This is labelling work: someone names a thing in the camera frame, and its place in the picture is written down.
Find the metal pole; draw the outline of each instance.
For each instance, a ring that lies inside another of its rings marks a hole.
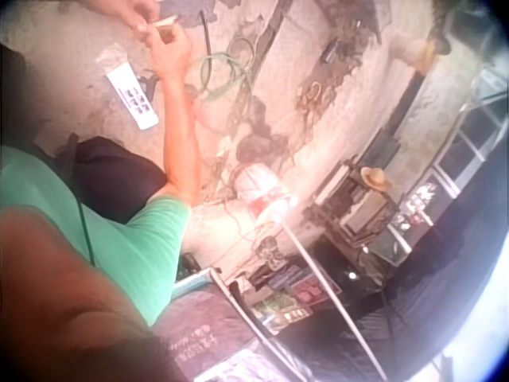
[[[295,235],[289,230],[286,223],[284,221],[281,221],[281,224],[282,224],[282,227],[285,229],[286,233],[288,234],[288,236],[290,237],[290,239],[295,243],[295,246],[301,253],[302,257],[304,257],[304,260],[306,261],[306,263],[309,265],[309,267],[311,268],[311,270],[313,271],[315,276],[318,278],[318,281],[320,281],[320,284],[325,288],[325,291],[327,292],[327,294],[331,298],[331,300],[334,302],[334,305],[336,305],[336,308],[339,310],[341,315],[343,315],[344,320],[347,322],[348,326],[350,326],[350,329],[357,337],[357,340],[359,341],[359,343],[363,347],[364,351],[366,352],[367,356],[369,357],[369,359],[375,366],[376,371],[382,377],[382,380],[387,381],[387,376],[386,376],[385,372],[383,371],[382,366],[380,366],[380,363],[376,359],[375,354],[373,354],[373,352],[369,348],[369,346],[366,343],[366,341],[364,340],[362,334],[357,329],[356,324],[348,315],[348,312],[343,307],[343,304],[341,304],[341,301],[337,298],[336,294],[334,293],[334,290],[332,290],[331,286],[327,282],[327,279],[320,272],[320,269],[315,264],[311,255],[304,249],[304,247],[302,247],[302,244],[299,242],[297,237],[295,237]]]

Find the metal rod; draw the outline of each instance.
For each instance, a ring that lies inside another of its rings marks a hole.
[[[311,255],[305,250],[305,248],[302,246],[302,244],[299,242],[297,237],[290,231],[286,223],[282,220],[281,221],[283,229],[286,231],[290,239],[293,241],[299,252],[301,253],[302,257],[304,257],[304,260],[311,268],[311,271],[315,274],[315,276],[318,278],[318,281],[320,281],[320,284],[325,288],[325,291],[327,292],[328,296],[331,298],[331,300],[334,302],[334,305],[336,305],[336,308],[339,310],[341,315],[343,316],[344,320],[347,322],[348,326],[350,326],[350,329],[357,337],[357,340],[359,341],[360,345],[363,347],[364,351],[366,352],[367,356],[373,363],[373,365],[376,368],[376,371],[379,373],[379,375],[382,377],[382,380],[387,381],[387,376],[385,372],[382,369],[382,366],[380,366],[380,363],[375,357],[375,354],[371,351],[369,348],[367,342],[364,340],[362,334],[360,333],[359,329],[357,329],[356,324],[344,308],[343,304],[341,304],[341,301],[337,298],[336,294],[334,293],[334,290],[332,290],[332,287],[327,282],[327,279],[322,275],[320,272],[320,269],[315,264],[313,258]]]

